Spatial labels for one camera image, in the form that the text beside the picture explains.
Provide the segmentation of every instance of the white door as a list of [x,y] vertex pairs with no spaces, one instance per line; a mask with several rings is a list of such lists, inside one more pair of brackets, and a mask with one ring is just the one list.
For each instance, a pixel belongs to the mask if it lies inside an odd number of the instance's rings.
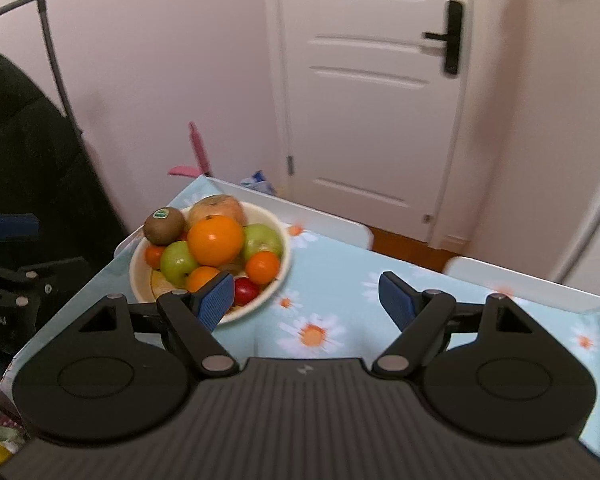
[[281,0],[293,200],[427,240],[461,81],[422,33],[447,1]]

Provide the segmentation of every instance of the kiwi sticker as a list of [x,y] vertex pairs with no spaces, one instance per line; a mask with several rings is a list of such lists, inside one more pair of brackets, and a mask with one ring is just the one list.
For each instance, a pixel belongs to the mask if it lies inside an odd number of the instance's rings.
[[154,218],[167,218],[167,216],[169,216],[168,209],[158,209],[158,211],[152,214],[152,217]]

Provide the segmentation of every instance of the door hinge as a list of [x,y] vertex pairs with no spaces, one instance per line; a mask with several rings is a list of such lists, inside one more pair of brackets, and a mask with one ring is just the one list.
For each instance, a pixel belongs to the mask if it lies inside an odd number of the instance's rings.
[[289,155],[286,158],[286,173],[289,175],[293,175],[296,172],[296,168],[294,168],[294,156]]

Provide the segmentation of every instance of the green apple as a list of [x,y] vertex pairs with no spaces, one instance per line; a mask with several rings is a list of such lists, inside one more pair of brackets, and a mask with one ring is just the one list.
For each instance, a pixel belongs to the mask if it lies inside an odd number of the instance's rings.
[[282,240],[271,227],[264,224],[250,224],[244,228],[242,256],[249,261],[255,253],[270,251],[278,258],[282,257]]
[[169,245],[160,257],[160,270],[171,285],[184,288],[187,276],[198,266],[189,253],[186,242],[177,241]]

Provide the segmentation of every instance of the white flower pattern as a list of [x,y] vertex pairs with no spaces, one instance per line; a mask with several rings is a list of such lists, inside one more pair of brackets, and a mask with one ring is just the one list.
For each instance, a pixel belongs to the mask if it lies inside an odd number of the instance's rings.
[[304,308],[300,300],[300,293],[297,290],[291,290],[286,288],[282,293],[276,295],[274,298],[273,307],[277,312],[289,316],[296,314],[298,310]]
[[600,330],[595,324],[576,323],[571,327],[571,353],[581,360],[589,360],[600,351]]
[[362,295],[366,298],[369,303],[380,304],[380,297],[378,296],[378,282],[382,272],[370,272],[368,274],[368,281],[362,282],[362,286],[365,287]]
[[291,246],[294,249],[306,249],[307,242],[315,242],[318,237],[311,231],[305,231],[301,225],[290,225],[287,228],[291,240]]
[[334,353],[343,346],[336,338],[347,331],[338,324],[337,316],[323,319],[317,314],[311,314],[308,319],[299,317],[292,326],[281,322],[278,327],[291,334],[291,337],[278,339],[278,345],[299,359],[315,359],[323,353]]

